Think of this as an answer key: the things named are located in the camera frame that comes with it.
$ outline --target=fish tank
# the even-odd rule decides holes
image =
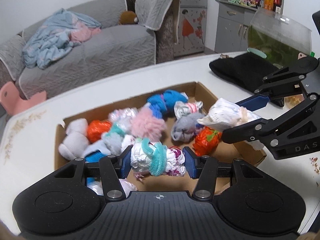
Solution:
[[[278,68],[289,66],[300,52],[311,53],[311,30],[273,11],[258,8],[248,29],[248,47],[261,50]]]

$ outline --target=red plastic bundle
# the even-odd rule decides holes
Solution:
[[[217,147],[222,133],[205,127],[195,139],[195,143],[192,145],[196,155],[202,156],[209,154],[213,148]]]
[[[111,122],[93,120],[87,128],[87,138],[91,143],[101,139],[101,134],[108,132],[112,126]]]

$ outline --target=green water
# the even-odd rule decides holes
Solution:
[[[271,38],[270,36],[257,31],[252,26],[248,31],[248,47],[263,51],[267,55],[267,60],[272,64],[281,66],[289,66],[298,59],[300,52],[309,55],[307,51],[298,51],[287,44]]]

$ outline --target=pink fluffy ball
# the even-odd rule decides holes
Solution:
[[[143,107],[131,120],[131,134],[139,138],[149,138],[151,142],[159,142],[161,133],[167,126],[163,119],[155,118],[148,107]]]

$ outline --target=blue blanket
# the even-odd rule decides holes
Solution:
[[[70,41],[72,31],[79,30],[85,24],[88,28],[100,28],[95,19],[81,14],[60,9],[50,16],[30,38],[22,50],[27,68],[46,69],[50,63],[67,55],[79,41]]]

